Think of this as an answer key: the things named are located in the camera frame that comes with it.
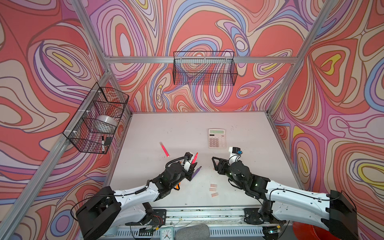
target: white table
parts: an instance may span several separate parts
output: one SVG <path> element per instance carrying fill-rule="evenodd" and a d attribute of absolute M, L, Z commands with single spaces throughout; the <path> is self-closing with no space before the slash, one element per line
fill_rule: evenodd
<path fill-rule="evenodd" d="M 226 149 L 208 148 L 208 129 L 226 130 Z M 166 157 L 163 142 L 170 157 Z M 180 191 L 172 190 L 153 207 L 245 206 L 259 202 L 228 183 L 225 175 L 214 171 L 212 157 L 228 159 L 228 147 L 240 147 L 240 160 L 251 173 L 290 187 L 298 187 L 264 112 L 248 113 L 148 113 L 134 114 L 121 149 L 110 186 L 124 190 L 146 184 L 157 177 L 165 164 L 198 152 L 197 167 L 191 182 L 184 179 Z M 212 198 L 211 183 L 218 185 Z"/>

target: clock face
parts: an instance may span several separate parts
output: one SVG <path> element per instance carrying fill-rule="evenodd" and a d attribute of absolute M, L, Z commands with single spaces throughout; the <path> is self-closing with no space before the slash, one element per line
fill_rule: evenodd
<path fill-rule="evenodd" d="M 161 230 L 161 240 L 173 240 L 173 229 L 172 228 L 166 228 L 164 230 Z"/>

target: robotic arm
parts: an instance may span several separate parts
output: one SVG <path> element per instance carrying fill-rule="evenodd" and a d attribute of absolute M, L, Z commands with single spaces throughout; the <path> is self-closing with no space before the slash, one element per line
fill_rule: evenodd
<path fill-rule="evenodd" d="M 126 223 L 148 224 L 153 217 L 149 202 L 167 196 L 184 178 L 191 181 L 197 162 L 192 154 L 169 161 L 165 170 L 146 185 L 112 191 L 104 187 L 76 211 L 84 240 L 101 237 L 110 227 Z"/>
<path fill-rule="evenodd" d="M 343 193 L 309 192 L 257 176 L 239 160 L 241 154 L 240 148 L 231 147 L 228 160 L 213 157 L 212 162 L 215 171 L 226 175 L 232 186 L 244 190 L 252 198 L 263 199 L 257 217 L 247 216 L 245 222 L 258 225 L 273 220 L 292 220 L 324 228 L 342 240 L 358 240 L 356 207 Z"/>

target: calculator keypad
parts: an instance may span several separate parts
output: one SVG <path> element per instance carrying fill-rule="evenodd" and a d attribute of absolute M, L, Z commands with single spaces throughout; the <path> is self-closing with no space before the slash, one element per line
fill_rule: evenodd
<path fill-rule="evenodd" d="M 215 134 L 215 136 L 209 136 L 210 148 L 225 148 L 225 135 Z"/>

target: calculator screen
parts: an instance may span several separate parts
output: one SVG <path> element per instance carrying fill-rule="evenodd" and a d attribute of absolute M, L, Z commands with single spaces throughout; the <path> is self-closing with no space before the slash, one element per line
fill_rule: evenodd
<path fill-rule="evenodd" d="M 224 133 L 224 131 L 211 130 L 210 133 Z"/>

